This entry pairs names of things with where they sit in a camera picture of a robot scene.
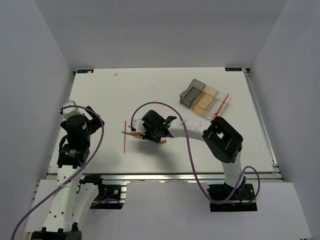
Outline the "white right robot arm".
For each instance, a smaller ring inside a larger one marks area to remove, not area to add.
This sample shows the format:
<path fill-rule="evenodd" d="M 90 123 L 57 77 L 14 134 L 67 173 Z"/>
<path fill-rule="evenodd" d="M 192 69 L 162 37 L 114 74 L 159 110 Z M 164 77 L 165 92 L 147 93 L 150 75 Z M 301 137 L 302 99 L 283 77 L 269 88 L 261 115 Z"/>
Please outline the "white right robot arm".
<path fill-rule="evenodd" d="M 222 163 L 226 195 L 236 200 L 244 193 L 241 150 L 243 137 L 224 118 L 189 121 L 176 116 L 163 118 L 149 110 L 142 118 L 133 120 L 133 127 L 143 139 L 159 143 L 162 138 L 189 138 L 203 141 L 213 156 Z"/>

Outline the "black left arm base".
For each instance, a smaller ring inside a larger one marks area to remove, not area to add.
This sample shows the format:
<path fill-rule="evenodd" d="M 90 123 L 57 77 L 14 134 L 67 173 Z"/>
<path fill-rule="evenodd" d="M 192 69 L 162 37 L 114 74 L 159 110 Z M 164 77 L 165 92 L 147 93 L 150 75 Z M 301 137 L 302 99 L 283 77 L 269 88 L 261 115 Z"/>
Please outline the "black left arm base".
<path fill-rule="evenodd" d="M 94 189 L 98 190 L 97 196 L 94 198 L 90 209 L 106 209 L 121 210 L 123 203 L 121 202 L 121 188 L 119 184 L 105 184 L 101 175 L 90 174 L 85 175 L 79 180 L 80 187 L 87 189 L 89 184 L 93 184 Z"/>

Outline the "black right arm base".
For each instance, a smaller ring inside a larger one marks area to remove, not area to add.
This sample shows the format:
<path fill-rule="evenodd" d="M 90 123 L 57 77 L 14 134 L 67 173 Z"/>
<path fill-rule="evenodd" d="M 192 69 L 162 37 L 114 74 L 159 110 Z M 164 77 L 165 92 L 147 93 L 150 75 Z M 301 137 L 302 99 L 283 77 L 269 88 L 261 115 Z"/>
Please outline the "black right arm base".
<path fill-rule="evenodd" d="M 226 184 L 209 184 L 207 188 L 208 195 L 215 201 L 221 202 L 226 199 L 232 187 Z M 210 202 L 210 211 L 212 213 L 227 213 L 227 212 L 257 212 L 258 207 L 255 200 L 249 203 L 255 196 L 254 187 L 251 183 L 243 185 L 241 191 L 238 189 L 233 196 L 223 204 L 215 204 Z"/>

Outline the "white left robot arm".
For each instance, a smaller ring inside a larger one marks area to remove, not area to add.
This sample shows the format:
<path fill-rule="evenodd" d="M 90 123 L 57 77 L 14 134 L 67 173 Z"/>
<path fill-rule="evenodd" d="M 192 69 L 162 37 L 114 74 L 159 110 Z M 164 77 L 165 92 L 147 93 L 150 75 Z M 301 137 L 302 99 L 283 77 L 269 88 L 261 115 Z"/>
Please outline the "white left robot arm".
<path fill-rule="evenodd" d="M 33 240 L 80 240 L 81 221 L 94 199 L 105 196 L 106 187 L 99 177 L 81 188 L 81 176 L 94 153 L 90 152 L 91 135 L 104 129 L 104 121 L 90 107 L 83 108 L 74 101 L 67 102 L 60 113 L 63 121 L 60 127 L 66 134 L 58 145 L 57 178 L 55 190 L 47 217 L 39 231 L 31 235 Z"/>

